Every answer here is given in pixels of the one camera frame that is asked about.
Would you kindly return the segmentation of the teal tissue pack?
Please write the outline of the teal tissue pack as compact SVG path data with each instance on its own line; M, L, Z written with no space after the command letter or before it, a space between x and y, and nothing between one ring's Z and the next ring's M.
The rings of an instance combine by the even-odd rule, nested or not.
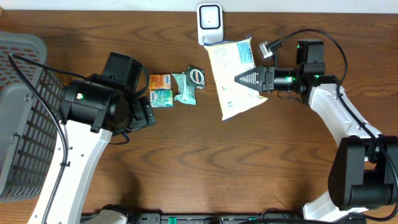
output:
M151 90L150 104L153 108L168 108L174 106L172 90Z

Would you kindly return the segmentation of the large yellow snack bag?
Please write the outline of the large yellow snack bag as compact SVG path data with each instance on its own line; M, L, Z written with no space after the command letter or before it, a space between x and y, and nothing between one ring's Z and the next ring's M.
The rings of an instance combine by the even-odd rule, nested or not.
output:
M223 121L267 101L258 91L234 81L235 76L255 67L251 39L249 36L239 41L225 40L204 46L210 59Z

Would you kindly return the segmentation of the orange tissue pack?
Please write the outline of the orange tissue pack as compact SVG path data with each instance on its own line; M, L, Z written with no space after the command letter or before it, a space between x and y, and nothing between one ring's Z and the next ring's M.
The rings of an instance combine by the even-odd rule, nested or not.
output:
M172 81L171 74L150 75L149 90L171 90Z

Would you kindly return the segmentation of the teal snack pack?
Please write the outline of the teal snack pack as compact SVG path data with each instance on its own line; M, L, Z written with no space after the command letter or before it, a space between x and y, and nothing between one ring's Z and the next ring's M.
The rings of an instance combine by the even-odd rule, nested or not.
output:
M174 100L186 105L196 105L195 88L188 86L186 74L173 73L172 76L178 85L178 94L174 96Z

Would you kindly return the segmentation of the dark green round-logo box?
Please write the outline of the dark green round-logo box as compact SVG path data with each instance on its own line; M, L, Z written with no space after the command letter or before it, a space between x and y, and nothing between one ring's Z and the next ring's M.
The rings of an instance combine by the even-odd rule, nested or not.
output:
M204 87L206 87L204 70L189 66L186 69L185 74L188 86L192 86L198 89L204 89Z

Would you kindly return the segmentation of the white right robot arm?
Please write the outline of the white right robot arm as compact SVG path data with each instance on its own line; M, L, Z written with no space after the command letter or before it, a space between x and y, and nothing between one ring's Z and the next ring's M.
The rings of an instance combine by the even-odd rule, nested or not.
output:
M364 221L366 210L397 205L397 137L383 135L363 118L338 79L325 74L323 52L323 41L300 40L296 69L260 66L234 80L258 92L296 92L338 146L328 190L302 207L303 219Z

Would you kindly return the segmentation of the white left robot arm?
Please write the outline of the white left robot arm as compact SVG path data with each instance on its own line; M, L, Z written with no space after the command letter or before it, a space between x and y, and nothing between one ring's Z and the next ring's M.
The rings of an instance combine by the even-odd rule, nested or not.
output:
M156 123L145 88L147 69L130 56L112 52L100 74L74 80L63 89L62 133L29 223L80 223L98 161L113 136Z

